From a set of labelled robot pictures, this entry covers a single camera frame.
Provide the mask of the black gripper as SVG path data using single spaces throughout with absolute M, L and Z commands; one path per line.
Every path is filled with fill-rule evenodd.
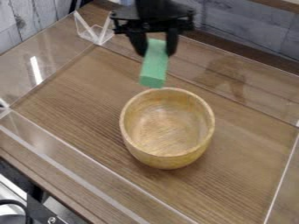
M 148 47 L 146 32 L 166 33 L 166 51 L 176 52 L 179 32 L 194 29 L 195 9 L 174 0 L 135 0 L 112 10 L 115 34 L 127 34 L 135 52 L 144 57 Z

